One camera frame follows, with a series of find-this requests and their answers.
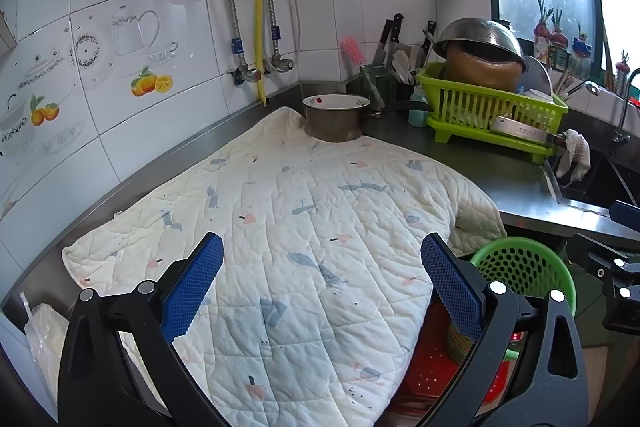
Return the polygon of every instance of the white quilted mat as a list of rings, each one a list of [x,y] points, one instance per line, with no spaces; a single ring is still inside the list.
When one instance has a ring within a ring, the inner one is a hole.
[[[422,238],[469,253],[504,235],[492,201],[446,166],[304,126],[279,109],[62,253],[79,285],[112,295],[222,237],[222,268],[174,347],[233,426],[372,425],[431,298]]]

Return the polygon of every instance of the yellow pipe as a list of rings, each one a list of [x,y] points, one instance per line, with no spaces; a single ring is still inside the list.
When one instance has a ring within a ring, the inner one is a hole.
[[[255,0],[255,68],[262,73],[262,38],[264,37],[264,24],[262,23],[262,8],[264,0]],[[264,83],[262,76],[257,83],[258,97],[260,101],[267,105],[267,97],[264,93]]]

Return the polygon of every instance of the lime green plastic basket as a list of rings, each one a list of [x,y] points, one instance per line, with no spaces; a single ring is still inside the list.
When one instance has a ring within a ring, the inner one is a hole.
[[[514,293],[545,297],[557,288],[575,315],[574,280],[556,253],[542,243],[526,237],[503,237],[478,250],[471,263],[487,282],[504,282]],[[505,354],[508,360],[517,357],[513,349]]]
[[[427,124],[433,127],[435,140],[446,143],[451,135],[504,145],[532,154],[533,162],[541,164],[555,154],[553,147],[491,133],[496,116],[504,116],[532,127],[556,134],[562,117],[569,111],[566,104],[553,95],[555,103],[542,102],[512,92],[472,86],[427,76],[426,70],[417,75],[433,112]]]

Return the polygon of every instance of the kettle illustration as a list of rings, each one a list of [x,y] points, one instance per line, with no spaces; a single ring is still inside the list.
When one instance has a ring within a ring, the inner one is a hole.
[[[156,17],[156,32],[146,48],[150,49],[156,42],[158,32],[160,31],[160,17],[153,10],[146,10],[137,17],[136,11],[127,6],[120,6],[111,17],[111,29],[113,31],[113,45],[116,55],[123,57],[136,53],[145,48],[145,41],[142,38],[140,30],[140,21],[147,14],[153,14]]]

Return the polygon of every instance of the dish soap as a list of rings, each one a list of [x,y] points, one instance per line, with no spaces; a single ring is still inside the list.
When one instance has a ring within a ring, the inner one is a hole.
[[[415,86],[414,93],[409,97],[409,100],[427,103],[427,95],[424,92],[424,88]],[[409,111],[409,124],[414,127],[427,127],[427,114],[426,111]]]

